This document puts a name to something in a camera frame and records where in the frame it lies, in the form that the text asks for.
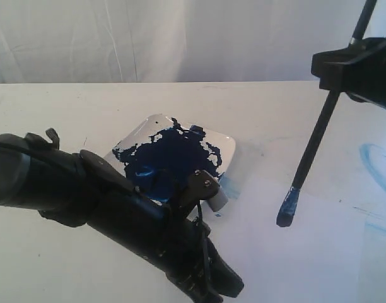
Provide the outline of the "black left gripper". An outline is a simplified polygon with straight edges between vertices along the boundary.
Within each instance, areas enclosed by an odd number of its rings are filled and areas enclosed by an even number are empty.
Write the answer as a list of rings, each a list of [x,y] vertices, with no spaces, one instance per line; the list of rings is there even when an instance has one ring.
[[[164,272],[193,302],[217,302],[217,293],[238,297],[244,288],[241,277],[208,240],[210,287],[199,227],[188,220],[174,222],[168,207],[137,193],[104,194],[87,224]]]

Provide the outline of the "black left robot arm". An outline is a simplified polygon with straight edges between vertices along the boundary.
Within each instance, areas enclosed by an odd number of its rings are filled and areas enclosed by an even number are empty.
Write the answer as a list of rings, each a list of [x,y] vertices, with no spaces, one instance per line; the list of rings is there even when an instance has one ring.
[[[54,129],[45,137],[0,134],[0,206],[37,210],[68,227],[89,225],[158,268],[194,302],[222,302],[244,288],[209,239],[201,215],[219,183],[205,170],[189,174],[159,205],[106,160],[88,150],[66,153]]]

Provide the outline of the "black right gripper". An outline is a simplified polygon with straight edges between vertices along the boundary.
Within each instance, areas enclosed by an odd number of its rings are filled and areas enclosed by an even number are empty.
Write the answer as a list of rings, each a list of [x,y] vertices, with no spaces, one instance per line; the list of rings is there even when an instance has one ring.
[[[311,73],[321,89],[386,109],[386,38],[366,41],[369,44],[314,54]]]

